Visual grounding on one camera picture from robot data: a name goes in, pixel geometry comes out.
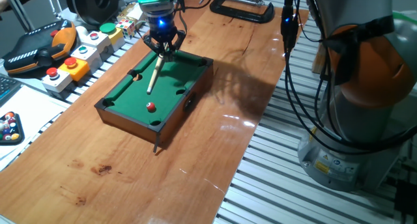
green button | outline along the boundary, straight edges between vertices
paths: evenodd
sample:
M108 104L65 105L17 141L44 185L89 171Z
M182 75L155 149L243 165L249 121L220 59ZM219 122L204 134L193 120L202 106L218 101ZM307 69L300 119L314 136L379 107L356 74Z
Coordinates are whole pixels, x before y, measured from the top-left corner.
M81 54L84 54L84 53L86 53L86 52L87 52L87 48L86 48L85 46L82 46L82 47L80 47L80 48L78 49L78 51L79 51Z
M116 26L113 23L105 23L102 26L100 26L100 31L108 35L114 33L115 30L116 30Z

green felt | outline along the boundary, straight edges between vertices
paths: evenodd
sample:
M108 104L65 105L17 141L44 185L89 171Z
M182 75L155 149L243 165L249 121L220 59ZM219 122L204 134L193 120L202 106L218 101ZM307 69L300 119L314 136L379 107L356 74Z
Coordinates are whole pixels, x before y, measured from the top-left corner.
M200 62L198 57L178 52L175 61L164 64L152 93L148 95L146 91L155 68L156 54L148 55L135 68L142 79L132 81L131 76L124 79L106 97L114 104L108 108L145 124L157 120L163 122L183 96L176 92L189 89L204 72L205 67L199 66ZM149 102L156 106L154 113L146 108Z

warning label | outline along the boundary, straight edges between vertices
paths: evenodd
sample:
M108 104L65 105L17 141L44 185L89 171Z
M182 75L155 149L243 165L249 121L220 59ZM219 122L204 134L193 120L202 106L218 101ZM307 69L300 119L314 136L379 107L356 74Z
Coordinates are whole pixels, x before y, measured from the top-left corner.
M354 178L358 166L358 163L343 161L323 150L320 150L314 163L314 168L326 175L348 182Z

white paper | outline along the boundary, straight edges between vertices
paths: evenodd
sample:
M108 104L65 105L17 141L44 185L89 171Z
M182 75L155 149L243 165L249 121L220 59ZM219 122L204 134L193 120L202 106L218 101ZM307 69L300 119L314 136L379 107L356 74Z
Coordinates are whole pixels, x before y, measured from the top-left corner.
M27 146L46 123L65 109L46 94L26 86L0 107L0 117L9 111L19 114L25 134L25 139L18 145L0 146L0 171Z

pool cue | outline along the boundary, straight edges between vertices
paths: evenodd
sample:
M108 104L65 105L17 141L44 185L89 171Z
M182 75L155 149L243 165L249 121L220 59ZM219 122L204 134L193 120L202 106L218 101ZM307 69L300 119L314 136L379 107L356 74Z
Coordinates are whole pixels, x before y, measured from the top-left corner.
M149 86L148 86L148 89L146 91L147 94L151 94L151 92L152 92L152 90L155 86L156 80L158 79L159 72L162 69L162 67L164 66L164 64L165 64L164 57L159 54L158 59L156 60L156 65L155 65L154 72L152 73L151 80L149 81Z

